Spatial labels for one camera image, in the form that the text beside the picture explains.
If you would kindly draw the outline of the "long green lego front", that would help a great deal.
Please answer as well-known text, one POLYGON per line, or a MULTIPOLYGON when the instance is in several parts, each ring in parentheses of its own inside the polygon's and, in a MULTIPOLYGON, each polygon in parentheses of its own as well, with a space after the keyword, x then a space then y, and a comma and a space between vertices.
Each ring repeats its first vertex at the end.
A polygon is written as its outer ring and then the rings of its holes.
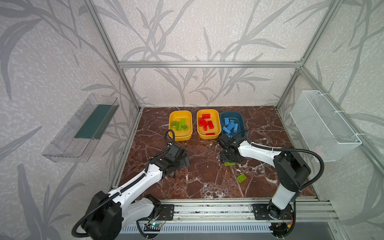
POLYGON ((177 131, 181 131, 185 128, 185 125, 186 125, 186 119, 181 119, 179 122, 178 122, 178 125, 177 125, 177 131))

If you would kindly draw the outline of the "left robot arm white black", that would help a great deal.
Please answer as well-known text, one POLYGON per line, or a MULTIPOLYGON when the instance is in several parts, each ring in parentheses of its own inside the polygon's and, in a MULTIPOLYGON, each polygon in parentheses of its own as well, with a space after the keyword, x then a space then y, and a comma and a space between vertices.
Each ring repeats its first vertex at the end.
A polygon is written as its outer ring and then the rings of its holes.
POLYGON ((122 228, 142 218, 156 217, 161 202, 152 196, 136 199, 171 173, 190 165, 187 150, 169 144, 162 153, 149 159, 145 169, 122 186, 108 193, 96 193, 71 230, 75 238, 114 240, 122 228))

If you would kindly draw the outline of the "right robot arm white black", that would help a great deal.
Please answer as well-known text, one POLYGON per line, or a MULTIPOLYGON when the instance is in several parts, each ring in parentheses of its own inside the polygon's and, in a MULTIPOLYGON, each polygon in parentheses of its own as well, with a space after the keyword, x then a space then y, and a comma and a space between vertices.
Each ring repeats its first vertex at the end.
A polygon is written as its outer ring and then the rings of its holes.
POLYGON ((223 163, 239 163, 244 158, 255 159, 275 168, 280 184, 268 204, 268 214, 272 219, 280 219, 287 206, 294 202, 306 187, 315 183, 324 173, 325 164, 320 155, 305 149, 273 148, 259 145, 248 138, 230 138, 222 135, 218 144, 223 148, 220 159, 223 163), (312 170, 300 153, 315 157, 320 164, 318 173, 307 180, 312 170))

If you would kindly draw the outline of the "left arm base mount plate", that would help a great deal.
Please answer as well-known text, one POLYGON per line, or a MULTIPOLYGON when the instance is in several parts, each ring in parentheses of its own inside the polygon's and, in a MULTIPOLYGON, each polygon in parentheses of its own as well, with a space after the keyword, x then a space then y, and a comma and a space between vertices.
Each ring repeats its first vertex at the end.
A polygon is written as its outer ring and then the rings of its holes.
POLYGON ((154 207, 151 214, 148 216, 149 220, 158 221, 172 221, 175 213, 175 205, 173 204, 160 204, 154 207))

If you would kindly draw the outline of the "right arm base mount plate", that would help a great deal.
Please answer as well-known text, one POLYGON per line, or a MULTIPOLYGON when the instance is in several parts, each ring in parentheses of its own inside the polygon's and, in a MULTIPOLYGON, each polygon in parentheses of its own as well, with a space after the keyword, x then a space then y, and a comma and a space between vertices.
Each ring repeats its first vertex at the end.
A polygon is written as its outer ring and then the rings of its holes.
POLYGON ((293 219, 295 211, 288 204, 284 210, 279 209, 272 203, 268 204, 252 204, 251 211, 255 220, 288 220, 293 219))

